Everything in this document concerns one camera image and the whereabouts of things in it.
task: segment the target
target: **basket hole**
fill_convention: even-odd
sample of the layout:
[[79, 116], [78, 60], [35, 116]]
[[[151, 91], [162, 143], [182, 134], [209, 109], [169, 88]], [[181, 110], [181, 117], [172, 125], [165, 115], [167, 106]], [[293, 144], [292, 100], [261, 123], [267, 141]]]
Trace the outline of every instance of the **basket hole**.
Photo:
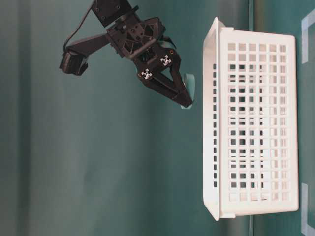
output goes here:
[[271, 65], [270, 66], [270, 73], [276, 73], [277, 72], [277, 66], [276, 65]]
[[260, 65], [259, 66], [259, 72], [261, 72], [261, 73], [267, 72], [267, 66], [266, 65]]
[[288, 176], [288, 172], [287, 171], [282, 171], [281, 172], [281, 178], [282, 179], [287, 179], [289, 176]]
[[271, 178], [272, 179], [278, 179], [279, 178], [279, 172], [278, 171], [272, 171], [271, 172]]
[[256, 76], [250, 75], [250, 83], [256, 83]]
[[246, 51], [246, 44], [245, 44], [245, 43], [240, 43], [240, 44], [238, 45], [238, 47], [239, 47], [239, 50], [240, 50], [240, 51]]
[[246, 54], [240, 54], [239, 61], [246, 61]]
[[286, 73], [286, 66], [285, 65], [280, 66], [280, 73]]
[[235, 75], [229, 75], [229, 76], [228, 76], [228, 81], [229, 81], [230, 83], [236, 82], [236, 76], [235, 76]]
[[250, 65], [250, 72], [256, 72], [257, 66], [256, 65]]
[[255, 115], [255, 107], [250, 107], [250, 115]]
[[247, 193], [241, 193], [241, 201], [247, 201]]
[[269, 193], [262, 193], [261, 194], [261, 200], [262, 201], [269, 201], [270, 194]]
[[272, 160], [271, 161], [271, 168], [278, 168], [278, 161]]
[[245, 83], [245, 75], [240, 75], [239, 82], [240, 83]]
[[280, 97], [280, 104], [285, 105], [286, 104], [286, 97]]
[[270, 76], [270, 83], [271, 84], [276, 84], [277, 83], [277, 77], [274, 76], [274, 75]]
[[276, 52], [277, 51], [277, 46], [274, 44], [269, 45], [269, 51], [270, 52]]
[[271, 198], [271, 200], [272, 200], [272, 201], [277, 201], [278, 199], [279, 199], [278, 193], [272, 193], [272, 198]]
[[265, 52], [265, 51], [267, 50], [266, 44], [260, 44], [260, 45], [259, 45], [259, 50], [260, 50], [261, 52]]
[[280, 84], [286, 84], [286, 76], [280, 76]]
[[239, 119], [239, 124], [240, 124], [240, 125], [246, 125], [246, 119], [245, 119], [244, 117], [241, 117], [241, 118]]
[[270, 62], [277, 62], [277, 55], [270, 55]]
[[280, 45], [280, 52], [285, 53], [286, 52], [286, 46], [285, 45]]
[[256, 61], [256, 55], [250, 54], [250, 61]]
[[282, 193], [282, 200], [283, 201], [290, 200], [290, 193]]
[[257, 193], [251, 193], [251, 200], [252, 201], [258, 201], [258, 194]]
[[246, 66], [245, 65], [240, 65], [240, 72], [245, 72], [246, 71]]
[[250, 125], [255, 125], [255, 118], [250, 118]]
[[272, 190], [278, 190], [278, 188], [279, 188], [278, 182], [272, 182], [271, 183], [271, 188], [272, 188]]
[[271, 136], [277, 136], [277, 132], [278, 130], [276, 129], [276, 128], [271, 128], [270, 129], [270, 134], [271, 134]]
[[280, 62], [286, 63], [286, 56], [280, 56]]
[[245, 102], [245, 97], [239, 97], [239, 102]]
[[267, 61], [267, 56], [265, 54], [260, 54], [259, 55], [259, 61], [260, 62], [266, 62]]
[[277, 104], [277, 97], [270, 97], [270, 105], [276, 105]]
[[270, 115], [274, 116], [277, 114], [277, 108], [276, 107], [271, 107], [270, 108]]
[[250, 51], [255, 52], [256, 51], [256, 44], [250, 44]]
[[246, 113], [245, 107], [239, 107], [239, 114], [244, 115]]
[[229, 70], [229, 71], [235, 71], [235, 70], [236, 70], [236, 65], [235, 65], [235, 64], [230, 64], [230, 65], [228, 66], [228, 70]]
[[282, 149], [281, 150], [281, 158], [287, 158], [288, 157], [288, 154], [287, 154], [287, 149]]
[[229, 61], [235, 61], [235, 60], [236, 60], [235, 54], [229, 54], [229, 55], [228, 55], [228, 60], [229, 60]]
[[228, 44], [228, 50], [229, 51], [235, 51], [235, 49], [236, 49], [235, 43], [229, 43]]
[[246, 140], [245, 139], [240, 139], [240, 145], [246, 145]]

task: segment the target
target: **plastic basket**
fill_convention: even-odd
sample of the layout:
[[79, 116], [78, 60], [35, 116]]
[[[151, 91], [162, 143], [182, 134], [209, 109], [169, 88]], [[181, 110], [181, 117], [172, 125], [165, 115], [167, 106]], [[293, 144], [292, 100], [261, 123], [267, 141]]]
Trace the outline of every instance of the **plastic basket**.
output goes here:
[[294, 37], [216, 18], [203, 53], [204, 204], [216, 220], [297, 210]]

